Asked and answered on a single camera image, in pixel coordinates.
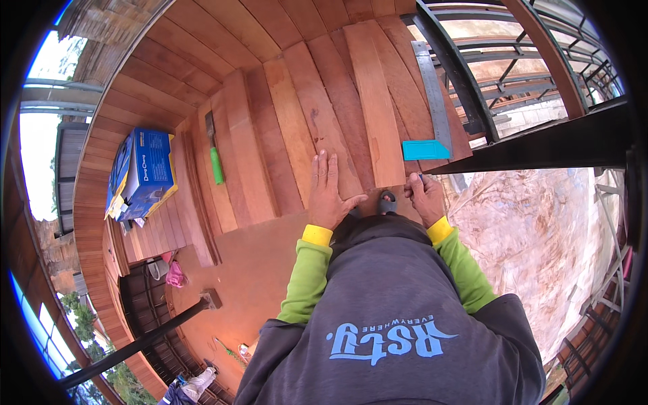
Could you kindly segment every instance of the metal ruler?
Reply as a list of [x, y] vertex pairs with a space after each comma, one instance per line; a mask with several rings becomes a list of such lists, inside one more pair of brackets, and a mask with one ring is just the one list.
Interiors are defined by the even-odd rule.
[[428, 52], [428, 48], [423, 41], [412, 41], [411, 47], [414, 49], [416, 62], [419, 63], [425, 93], [428, 96], [430, 116], [432, 116], [432, 126], [434, 127], [434, 139], [439, 141], [450, 152], [450, 159], [452, 159], [452, 140], [450, 139], [448, 115], [446, 114], [441, 86], [439, 86], [437, 72], [434, 70], [430, 52]]

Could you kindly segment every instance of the white cloth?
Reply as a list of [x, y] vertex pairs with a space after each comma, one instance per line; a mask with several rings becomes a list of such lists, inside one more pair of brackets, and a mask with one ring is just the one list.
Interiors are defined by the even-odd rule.
[[187, 380], [187, 384], [182, 386], [182, 392], [187, 394], [192, 401], [197, 402], [200, 395], [205, 392], [209, 384], [216, 378], [216, 369], [207, 367], [205, 371], [200, 373], [197, 377], [191, 377]]

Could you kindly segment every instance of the hand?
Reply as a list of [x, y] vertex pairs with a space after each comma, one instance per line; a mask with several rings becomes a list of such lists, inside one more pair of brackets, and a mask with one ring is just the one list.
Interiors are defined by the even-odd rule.
[[443, 188], [441, 183], [428, 176], [423, 180], [416, 173], [411, 173], [405, 184], [405, 197], [411, 200], [412, 206], [423, 220], [427, 229], [440, 220], [443, 215]]
[[345, 216], [359, 203], [368, 199], [360, 194], [342, 201], [338, 194], [338, 156], [327, 159], [326, 150], [313, 157], [312, 183], [308, 200], [309, 224], [335, 229]]

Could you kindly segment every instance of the green sleeve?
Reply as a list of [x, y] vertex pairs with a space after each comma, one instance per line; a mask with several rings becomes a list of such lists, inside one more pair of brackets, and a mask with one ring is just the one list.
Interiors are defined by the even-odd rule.
[[301, 239], [297, 241], [297, 260], [277, 319], [288, 323], [308, 323], [315, 305], [324, 293], [332, 253], [333, 249], [328, 246]]
[[450, 273], [459, 289], [461, 304], [466, 312], [474, 314], [497, 298], [480, 265], [472, 258], [468, 248], [459, 241], [457, 227], [454, 227], [445, 239], [433, 245], [433, 248], [450, 268]]

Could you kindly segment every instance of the yellow cuff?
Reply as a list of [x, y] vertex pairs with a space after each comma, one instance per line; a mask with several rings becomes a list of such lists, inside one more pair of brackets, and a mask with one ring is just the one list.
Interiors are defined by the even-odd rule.
[[433, 226], [428, 228], [428, 236], [433, 245], [448, 237], [452, 233], [452, 227], [448, 223], [448, 218], [444, 215], [440, 220], [434, 223]]
[[333, 236], [333, 231], [330, 229], [308, 224], [301, 239], [315, 245], [328, 246], [331, 236]]

